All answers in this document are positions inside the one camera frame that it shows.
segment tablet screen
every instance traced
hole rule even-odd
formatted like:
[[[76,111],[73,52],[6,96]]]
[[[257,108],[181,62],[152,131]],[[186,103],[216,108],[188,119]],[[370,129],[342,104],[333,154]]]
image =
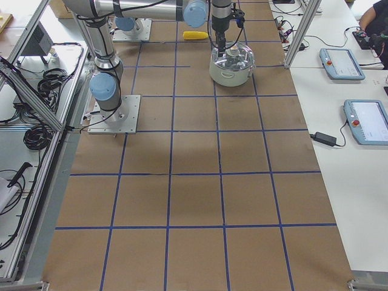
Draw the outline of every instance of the tablet screen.
[[[388,141],[388,123],[377,102],[352,102],[365,140]]]
[[[338,76],[360,76],[346,50],[327,50],[327,53]]]

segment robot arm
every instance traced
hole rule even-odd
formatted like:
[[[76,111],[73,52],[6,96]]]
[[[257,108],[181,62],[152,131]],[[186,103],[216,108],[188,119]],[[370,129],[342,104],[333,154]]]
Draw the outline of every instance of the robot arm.
[[[115,122],[126,118],[123,108],[120,80],[123,64],[116,55],[109,33],[107,18],[154,18],[185,21],[191,27],[202,26],[208,17],[205,0],[63,0],[64,4],[84,21],[89,49],[96,55],[95,65],[99,71],[90,81],[90,91],[100,106],[102,121]],[[244,13],[232,6],[232,0],[213,0],[212,28],[216,35],[219,55],[225,52],[225,31],[232,19],[241,24]]]

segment floor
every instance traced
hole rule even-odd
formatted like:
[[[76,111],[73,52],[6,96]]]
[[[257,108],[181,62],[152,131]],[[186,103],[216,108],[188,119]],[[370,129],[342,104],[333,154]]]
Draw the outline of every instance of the floor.
[[[116,44],[122,93],[142,94],[138,132],[82,134],[44,271],[50,290],[347,290],[269,5],[240,6],[257,65],[240,87],[210,79],[210,44],[184,41],[183,23],[155,21],[149,43]]]

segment glass lid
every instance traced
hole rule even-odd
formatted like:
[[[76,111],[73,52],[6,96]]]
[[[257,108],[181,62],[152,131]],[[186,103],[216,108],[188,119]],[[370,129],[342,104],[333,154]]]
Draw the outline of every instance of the glass lid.
[[[227,42],[226,47],[230,47],[232,44],[232,42]],[[228,48],[220,57],[218,56],[218,49],[213,48],[212,62],[224,70],[240,71],[254,65],[255,57],[250,47],[241,42],[237,42],[233,47]]]

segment pot handle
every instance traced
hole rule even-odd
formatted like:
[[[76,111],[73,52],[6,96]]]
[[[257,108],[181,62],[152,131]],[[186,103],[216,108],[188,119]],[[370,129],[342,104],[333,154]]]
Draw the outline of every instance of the pot handle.
[[[221,72],[221,76],[224,77],[224,78],[227,78],[227,79],[231,79],[235,76],[235,74],[229,74],[229,73],[224,73],[224,72]]]
[[[253,65],[249,68],[249,71],[248,71],[248,78],[252,77],[253,75],[253,70],[256,69],[256,66]]]

